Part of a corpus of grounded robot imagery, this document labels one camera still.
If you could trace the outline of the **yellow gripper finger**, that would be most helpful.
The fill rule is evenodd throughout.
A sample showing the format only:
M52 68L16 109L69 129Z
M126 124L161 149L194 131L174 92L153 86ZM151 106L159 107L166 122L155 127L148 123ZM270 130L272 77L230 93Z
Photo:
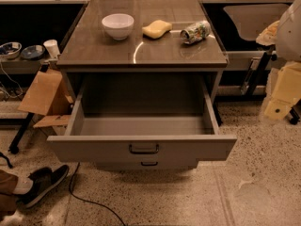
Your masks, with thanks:
M280 100L271 99L264 110L264 115L271 120L283 120L292 106Z

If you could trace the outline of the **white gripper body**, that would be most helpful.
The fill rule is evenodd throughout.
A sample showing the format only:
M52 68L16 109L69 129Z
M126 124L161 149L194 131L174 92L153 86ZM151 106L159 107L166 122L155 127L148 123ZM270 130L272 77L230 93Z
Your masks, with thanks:
M301 63L287 62L277 73L277 82L272 98L290 106L301 99Z

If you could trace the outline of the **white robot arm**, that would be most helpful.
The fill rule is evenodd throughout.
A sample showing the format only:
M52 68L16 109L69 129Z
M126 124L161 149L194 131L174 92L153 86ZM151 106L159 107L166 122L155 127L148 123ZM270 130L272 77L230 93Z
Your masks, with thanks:
M294 0L281 18L256 38L260 45L275 45L286 64L277 72L277 82L264 110L272 120L282 120L301 100L301 0Z

